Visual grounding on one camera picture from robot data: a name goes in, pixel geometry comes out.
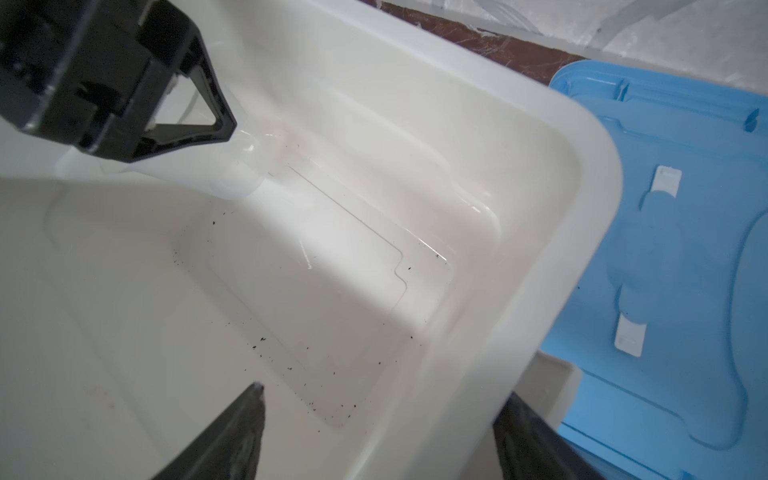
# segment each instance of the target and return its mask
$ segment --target gray tape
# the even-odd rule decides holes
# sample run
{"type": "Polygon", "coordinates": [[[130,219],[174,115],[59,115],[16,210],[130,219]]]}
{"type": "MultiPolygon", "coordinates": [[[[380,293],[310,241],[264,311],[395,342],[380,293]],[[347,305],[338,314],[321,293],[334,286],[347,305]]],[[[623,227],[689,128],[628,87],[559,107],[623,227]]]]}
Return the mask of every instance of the gray tape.
{"type": "Polygon", "coordinates": [[[541,35],[541,32],[528,20],[525,15],[518,12],[517,9],[511,5],[498,2],[497,0],[475,0],[475,3],[483,10],[493,15],[504,25],[510,27],[522,28],[531,33],[537,33],[541,35]]]}
{"type": "Polygon", "coordinates": [[[648,15],[656,20],[661,20],[671,13],[695,2],[696,0],[634,0],[616,14],[606,18],[600,23],[600,28],[592,36],[589,46],[602,50],[616,35],[630,25],[638,23],[648,15]]]}

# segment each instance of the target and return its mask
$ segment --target white plastic bin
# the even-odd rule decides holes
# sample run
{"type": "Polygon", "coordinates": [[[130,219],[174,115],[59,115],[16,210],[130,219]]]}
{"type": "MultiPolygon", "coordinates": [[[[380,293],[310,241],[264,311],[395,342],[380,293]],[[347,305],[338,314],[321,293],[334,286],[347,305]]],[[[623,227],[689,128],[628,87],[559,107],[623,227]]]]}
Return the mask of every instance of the white plastic bin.
{"type": "Polygon", "coordinates": [[[0,125],[0,477],[149,478],[253,380],[258,478],[458,476],[617,208],[574,102],[353,0],[186,0],[285,132],[219,200],[0,125]]]}

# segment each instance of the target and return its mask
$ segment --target blue plastic lid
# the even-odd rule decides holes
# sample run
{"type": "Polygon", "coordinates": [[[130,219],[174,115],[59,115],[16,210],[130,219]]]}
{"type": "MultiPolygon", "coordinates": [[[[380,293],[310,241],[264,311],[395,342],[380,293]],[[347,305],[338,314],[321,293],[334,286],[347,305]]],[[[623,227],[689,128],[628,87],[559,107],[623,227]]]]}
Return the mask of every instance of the blue plastic lid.
{"type": "Polygon", "coordinates": [[[597,61],[550,87],[624,168],[542,346],[584,370],[561,435],[643,479],[768,478],[768,98],[597,61]]]}

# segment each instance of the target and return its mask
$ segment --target reddish brown floor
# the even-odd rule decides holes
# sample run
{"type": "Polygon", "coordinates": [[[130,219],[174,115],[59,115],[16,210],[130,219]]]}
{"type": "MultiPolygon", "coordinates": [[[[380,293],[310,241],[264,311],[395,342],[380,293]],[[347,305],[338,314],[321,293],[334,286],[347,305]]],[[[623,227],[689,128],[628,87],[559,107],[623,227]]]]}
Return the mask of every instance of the reddish brown floor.
{"type": "MultiPolygon", "coordinates": [[[[376,8],[376,0],[360,1],[376,8]]],[[[549,84],[564,65],[583,58],[513,37],[470,30],[458,22],[386,2],[382,3],[381,10],[543,84],[549,84]]]]}

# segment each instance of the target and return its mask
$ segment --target blue lid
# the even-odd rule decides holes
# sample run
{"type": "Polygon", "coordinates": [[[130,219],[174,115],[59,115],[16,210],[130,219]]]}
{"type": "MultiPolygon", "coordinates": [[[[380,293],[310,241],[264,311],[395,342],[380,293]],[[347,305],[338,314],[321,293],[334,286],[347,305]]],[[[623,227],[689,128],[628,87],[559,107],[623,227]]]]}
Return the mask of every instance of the blue lid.
{"type": "Polygon", "coordinates": [[[561,435],[643,479],[768,478],[768,98],[597,61],[550,87],[624,168],[542,346],[584,370],[561,435]]]}

